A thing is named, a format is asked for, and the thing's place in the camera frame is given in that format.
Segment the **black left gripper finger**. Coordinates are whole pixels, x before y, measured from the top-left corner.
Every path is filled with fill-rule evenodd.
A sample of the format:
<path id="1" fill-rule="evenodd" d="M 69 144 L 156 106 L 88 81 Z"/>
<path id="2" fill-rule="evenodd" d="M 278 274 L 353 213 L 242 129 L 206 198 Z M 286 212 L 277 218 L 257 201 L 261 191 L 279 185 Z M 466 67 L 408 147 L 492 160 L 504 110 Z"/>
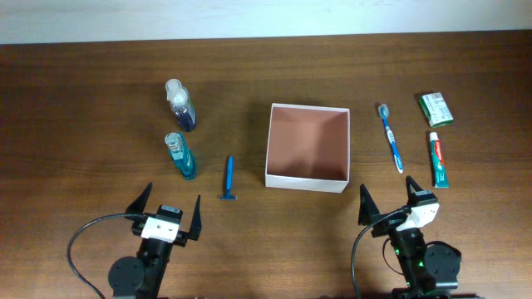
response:
<path id="1" fill-rule="evenodd" d="M 200 234 L 202 231 L 202 221 L 201 221 L 201 214 L 200 214 L 200 202 L 201 202 L 201 195 L 199 194 L 196 203 L 195 203 L 195 210 L 193 212 L 193 217 L 191 220 L 190 230 L 188 232 L 188 239 L 193 241 L 198 241 L 200 238 Z"/>
<path id="2" fill-rule="evenodd" d="M 150 197 L 153 184 L 149 182 L 143 192 L 126 208 L 126 214 L 142 215 Z"/>

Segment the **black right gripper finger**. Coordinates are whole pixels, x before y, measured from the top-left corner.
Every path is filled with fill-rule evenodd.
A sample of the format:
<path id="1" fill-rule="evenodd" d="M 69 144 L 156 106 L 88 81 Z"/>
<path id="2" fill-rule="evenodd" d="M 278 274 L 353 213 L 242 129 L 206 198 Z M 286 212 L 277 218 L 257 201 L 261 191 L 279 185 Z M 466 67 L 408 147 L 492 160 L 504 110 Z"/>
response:
<path id="1" fill-rule="evenodd" d="M 361 184 L 358 224 L 367 226 L 371 223 L 375 223 L 380 215 L 381 213 L 366 186 Z"/>
<path id="2" fill-rule="evenodd" d="M 423 205 L 425 190 L 410 175 L 406 177 L 406 191 L 408 195 L 408 206 Z"/>

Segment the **teal mouthwash bottle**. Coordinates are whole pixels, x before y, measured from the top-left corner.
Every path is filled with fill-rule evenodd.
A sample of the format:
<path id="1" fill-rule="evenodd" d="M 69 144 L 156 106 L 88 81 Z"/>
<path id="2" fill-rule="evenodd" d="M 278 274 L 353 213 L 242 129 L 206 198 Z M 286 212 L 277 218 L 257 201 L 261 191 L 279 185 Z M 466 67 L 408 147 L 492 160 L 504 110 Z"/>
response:
<path id="1" fill-rule="evenodd" d="M 194 179 L 197 171 L 195 157 L 183 135 L 175 132 L 169 133 L 165 137 L 165 143 L 168 147 L 170 158 L 181 175 L 187 180 Z"/>

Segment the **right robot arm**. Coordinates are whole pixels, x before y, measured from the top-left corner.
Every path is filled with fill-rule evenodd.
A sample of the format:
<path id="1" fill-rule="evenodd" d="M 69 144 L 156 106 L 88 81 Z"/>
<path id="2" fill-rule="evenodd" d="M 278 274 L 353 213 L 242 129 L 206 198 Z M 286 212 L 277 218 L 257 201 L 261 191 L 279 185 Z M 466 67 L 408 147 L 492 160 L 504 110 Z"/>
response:
<path id="1" fill-rule="evenodd" d="M 357 245 L 362 236 L 371 231 L 373 238 L 387 237 L 406 281 L 405 288 L 392 290 L 393 298 L 449 298 L 458 287 L 461 252 L 442 241 L 425 241 L 421 228 L 436 217 L 440 207 L 438 199 L 410 176 L 406 177 L 406 191 L 406 205 L 390 213 L 381 213 L 366 186 L 360 186 L 358 223 L 364 229 L 352 247 L 351 273 L 355 293 L 360 293 L 355 271 Z"/>

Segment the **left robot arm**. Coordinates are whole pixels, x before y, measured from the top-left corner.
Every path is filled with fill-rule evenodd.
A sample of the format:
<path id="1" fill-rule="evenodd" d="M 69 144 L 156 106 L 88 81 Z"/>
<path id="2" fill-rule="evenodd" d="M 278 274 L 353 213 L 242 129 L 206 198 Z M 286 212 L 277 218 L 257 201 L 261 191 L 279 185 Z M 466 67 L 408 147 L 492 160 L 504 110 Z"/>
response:
<path id="1" fill-rule="evenodd" d="M 144 211 L 151 189 L 148 184 L 126 209 L 126 218 L 133 222 L 131 231 L 141 237 L 141 243 L 135 256 L 118 259 L 109 270 L 114 298 L 157 298 L 173 247 L 185 247 L 189 240 L 200 237 L 201 197 L 196 199 L 190 230 L 183 231 L 182 210 L 161 205 L 156 213 Z"/>

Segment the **green toothpaste tube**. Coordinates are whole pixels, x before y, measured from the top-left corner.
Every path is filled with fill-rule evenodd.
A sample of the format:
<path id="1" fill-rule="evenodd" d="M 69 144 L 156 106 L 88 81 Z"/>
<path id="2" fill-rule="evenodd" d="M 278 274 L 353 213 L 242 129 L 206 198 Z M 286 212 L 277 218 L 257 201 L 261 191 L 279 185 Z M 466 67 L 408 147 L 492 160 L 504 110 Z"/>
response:
<path id="1" fill-rule="evenodd" d="M 449 187 L 446 167 L 441 151 L 441 143 L 436 132 L 429 134 L 429 141 L 431 147 L 431 162 L 433 170 L 434 187 L 446 189 Z"/>

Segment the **blue disposable razor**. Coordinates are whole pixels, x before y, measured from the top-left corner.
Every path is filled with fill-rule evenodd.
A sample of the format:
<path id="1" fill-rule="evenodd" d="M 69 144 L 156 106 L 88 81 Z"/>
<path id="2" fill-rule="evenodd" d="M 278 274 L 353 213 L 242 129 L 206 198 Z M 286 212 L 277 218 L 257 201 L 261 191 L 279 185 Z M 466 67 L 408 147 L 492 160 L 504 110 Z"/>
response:
<path id="1" fill-rule="evenodd" d="M 229 156 L 226 164 L 225 191 L 219 196 L 220 200 L 236 200 L 238 197 L 232 194 L 233 187 L 234 158 Z"/>

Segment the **blue white toothbrush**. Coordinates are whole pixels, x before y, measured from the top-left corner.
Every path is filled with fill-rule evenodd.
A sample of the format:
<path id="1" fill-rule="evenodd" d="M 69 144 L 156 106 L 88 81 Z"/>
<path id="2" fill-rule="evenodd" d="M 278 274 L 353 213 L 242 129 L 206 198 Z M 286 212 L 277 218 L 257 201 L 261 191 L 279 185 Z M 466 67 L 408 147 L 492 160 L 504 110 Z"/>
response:
<path id="1" fill-rule="evenodd" d="M 377 109 L 377 112 L 379 114 L 379 117 L 382 119 L 382 123 L 384 125 L 384 129 L 385 129 L 385 132 L 386 132 L 386 136 L 387 136 L 387 140 L 391 146 L 391 150 L 392 150 L 392 154 L 393 154 L 393 159 L 394 159 L 394 163 L 395 163 L 395 166 L 397 168 L 397 171 L 402 174 L 404 172 L 404 165 L 402 163 L 402 159 L 401 159 L 401 156 L 398 152 L 398 149 L 397 149 L 397 144 L 396 144 L 396 140 L 395 140 L 395 135 L 393 134 L 392 132 L 392 129 L 390 127 L 390 125 L 388 124 L 388 117 L 390 115 L 390 111 L 387 107 L 386 104 L 381 104 L 379 105 L 378 109 Z"/>

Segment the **green white soap box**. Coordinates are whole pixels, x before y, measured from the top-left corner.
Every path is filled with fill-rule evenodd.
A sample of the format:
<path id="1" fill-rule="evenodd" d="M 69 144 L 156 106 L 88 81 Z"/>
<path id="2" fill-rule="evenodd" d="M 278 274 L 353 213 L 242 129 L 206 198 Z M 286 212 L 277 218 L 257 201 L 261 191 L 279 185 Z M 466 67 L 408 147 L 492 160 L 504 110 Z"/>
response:
<path id="1" fill-rule="evenodd" d="M 450 125 L 454 122 L 454 117 L 440 92 L 421 96 L 419 104 L 431 128 Z"/>

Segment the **white cardboard box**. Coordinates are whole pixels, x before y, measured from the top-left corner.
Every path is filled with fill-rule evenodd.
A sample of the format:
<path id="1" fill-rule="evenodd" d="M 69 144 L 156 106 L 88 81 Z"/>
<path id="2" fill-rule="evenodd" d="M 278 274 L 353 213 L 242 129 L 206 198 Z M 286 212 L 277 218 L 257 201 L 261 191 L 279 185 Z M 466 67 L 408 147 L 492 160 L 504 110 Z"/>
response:
<path id="1" fill-rule="evenodd" d="M 350 110 L 273 103 L 265 185 L 340 194 L 350 180 Z"/>

